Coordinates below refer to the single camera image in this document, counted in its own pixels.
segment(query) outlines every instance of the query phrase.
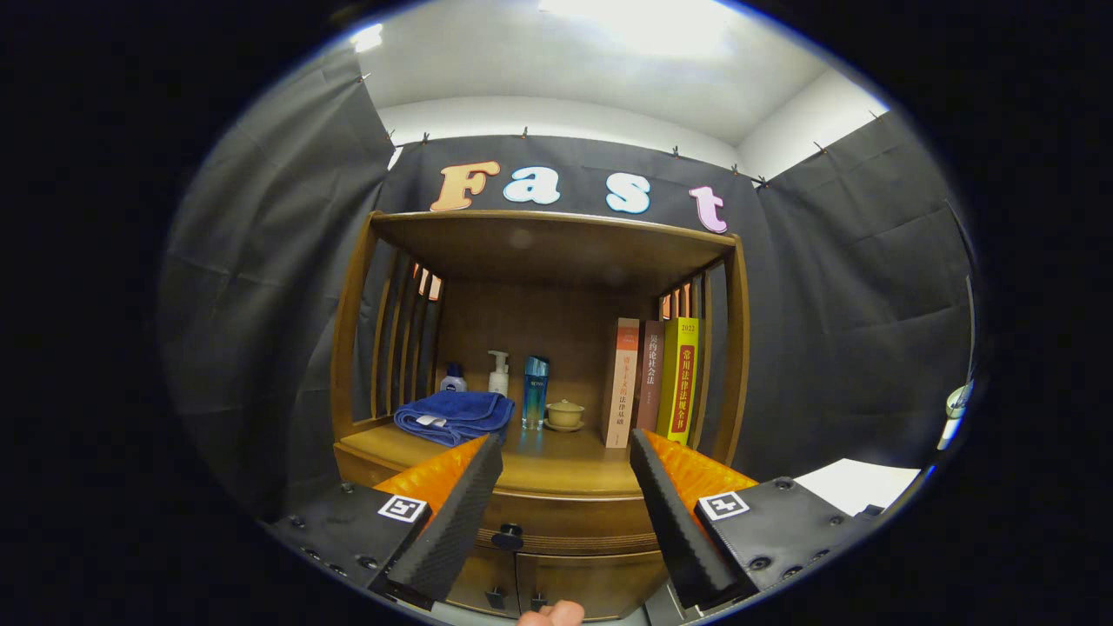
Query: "wooden cabinet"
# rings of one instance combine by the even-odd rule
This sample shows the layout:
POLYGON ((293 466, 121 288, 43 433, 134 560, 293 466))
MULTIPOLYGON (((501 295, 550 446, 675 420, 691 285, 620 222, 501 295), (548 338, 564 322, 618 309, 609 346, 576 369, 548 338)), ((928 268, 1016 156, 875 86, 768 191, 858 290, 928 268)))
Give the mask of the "wooden cabinet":
POLYGON ((584 619, 626 617, 668 579, 661 552, 601 557, 518 555, 518 601, 523 610, 540 596, 584 607, 584 619))
POLYGON ((447 601, 481 613, 518 617, 518 596, 514 554, 476 546, 464 561, 447 601))
MULTIPOLYGON (((332 424, 339 473, 367 487, 445 450, 400 430, 393 413, 433 392, 444 362, 463 364, 470 389, 486 389, 487 350, 511 353, 516 407, 502 446, 503 471, 475 544, 449 596, 473 610, 514 617, 532 598, 584 606, 589 619, 622 617, 667 579, 628 449, 607 449, 599 424, 614 320, 702 317, 705 346, 727 349, 712 457, 735 456, 749 363, 749 313, 740 239, 633 219, 538 211, 372 213, 348 264, 336 313, 332 424), (364 287, 378 245, 393 248, 373 320, 367 419, 353 419, 353 356, 364 287), (710 336, 709 273, 722 267, 727 336, 710 336), (439 281, 436 315, 427 302, 439 281), (523 430, 521 366, 550 359, 549 401, 581 404, 577 432, 523 430), (522 529, 516 555, 492 547, 503 524, 522 529), (489 591, 495 591, 490 598, 489 591), (503 609, 492 606, 504 597, 503 609)), ((697 364, 692 437, 702 431, 711 350, 697 364)))

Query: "folded towel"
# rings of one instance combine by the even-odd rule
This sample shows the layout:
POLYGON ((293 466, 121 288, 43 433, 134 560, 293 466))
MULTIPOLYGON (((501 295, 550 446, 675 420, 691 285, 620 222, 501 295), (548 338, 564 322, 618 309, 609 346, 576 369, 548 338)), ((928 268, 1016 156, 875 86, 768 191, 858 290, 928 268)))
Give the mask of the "folded towel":
POLYGON ((440 391, 398 408, 394 423, 417 437, 454 447, 499 432, 505 441, 506 424, 514 412, 514 401, 501 393, 479 391, 440 391))

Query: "book spine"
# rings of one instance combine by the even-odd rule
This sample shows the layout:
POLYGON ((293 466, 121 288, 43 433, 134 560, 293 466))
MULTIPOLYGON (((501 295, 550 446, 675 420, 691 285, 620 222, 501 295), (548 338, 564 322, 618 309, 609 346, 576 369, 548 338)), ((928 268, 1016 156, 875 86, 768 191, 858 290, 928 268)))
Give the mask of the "book spine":
POLYGON ((664 326, 666 371, 658 410, 657 433, 671 441, 688 444, 691 430, 692 397, 696 391, 697 345, 699 320, 677 317, 664 326))
POLYGON ((634 427, 657 431, 657 411, 661 405, 661 370, 664 365, 664 323, 656 320, 642 322, 641 370, 634 427))
POLYGON ((633 415, 633 391, 638 373, 638 330, 640 322, 619 317, 614 350, 614 378, 611 384, 611 410, 603 430, 603 444, 626 448, 633 415))

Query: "white ceiling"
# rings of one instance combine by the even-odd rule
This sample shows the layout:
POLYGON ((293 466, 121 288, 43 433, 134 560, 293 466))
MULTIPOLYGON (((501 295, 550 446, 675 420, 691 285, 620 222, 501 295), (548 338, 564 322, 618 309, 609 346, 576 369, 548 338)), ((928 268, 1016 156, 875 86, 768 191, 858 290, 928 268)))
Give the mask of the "white ceiling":
POLYGON ((385 17, 382 45, 361 53, 375 106, 460 96, 578 100, 737 146, 828 68, 776 27, 737 11, 718 10, 717 52, 680 58, 639 51, 590 20, 542 12, 538 3, 434 0, 385 17))

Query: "teal glass bottle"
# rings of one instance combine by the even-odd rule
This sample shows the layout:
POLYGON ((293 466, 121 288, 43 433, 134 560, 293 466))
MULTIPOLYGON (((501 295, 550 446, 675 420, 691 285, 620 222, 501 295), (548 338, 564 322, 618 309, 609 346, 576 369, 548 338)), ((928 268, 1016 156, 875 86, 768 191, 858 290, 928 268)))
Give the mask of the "teal glass bottle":
POLYGON ((522 399, 522 429, 540 430, 545 415, 545 392, 549 390, 549 359, 525 359, 525 380, 522 399))

